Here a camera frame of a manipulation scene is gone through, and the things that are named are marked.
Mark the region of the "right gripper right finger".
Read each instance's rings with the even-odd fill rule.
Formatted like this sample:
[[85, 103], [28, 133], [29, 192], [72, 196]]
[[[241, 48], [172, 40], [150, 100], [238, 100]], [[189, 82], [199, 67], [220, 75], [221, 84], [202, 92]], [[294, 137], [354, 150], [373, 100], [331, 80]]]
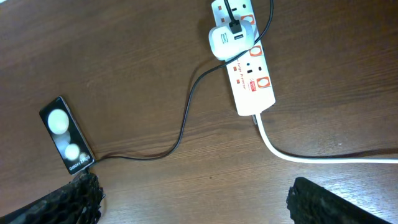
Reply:
[[304, 177], [295, 179], [286, 203], [295, 224], [389, 224]]

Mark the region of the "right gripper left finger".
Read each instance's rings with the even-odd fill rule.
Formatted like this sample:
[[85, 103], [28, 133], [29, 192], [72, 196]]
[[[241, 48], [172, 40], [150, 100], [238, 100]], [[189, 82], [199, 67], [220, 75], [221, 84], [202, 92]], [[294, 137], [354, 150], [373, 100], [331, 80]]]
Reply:
[[101, 218], [104, 197], [98, 177], [86, 170], [63, 187], [1, 217], [1, 223], [95, 224]]

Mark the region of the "black Samsung smartphone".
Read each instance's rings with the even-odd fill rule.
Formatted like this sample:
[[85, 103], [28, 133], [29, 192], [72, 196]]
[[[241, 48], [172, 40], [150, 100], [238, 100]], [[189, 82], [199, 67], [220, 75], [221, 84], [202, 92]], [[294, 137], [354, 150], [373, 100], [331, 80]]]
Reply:
[[39, 115], [69, 174], [94, 164], [91, 148], [62, 96], [44, 106]]

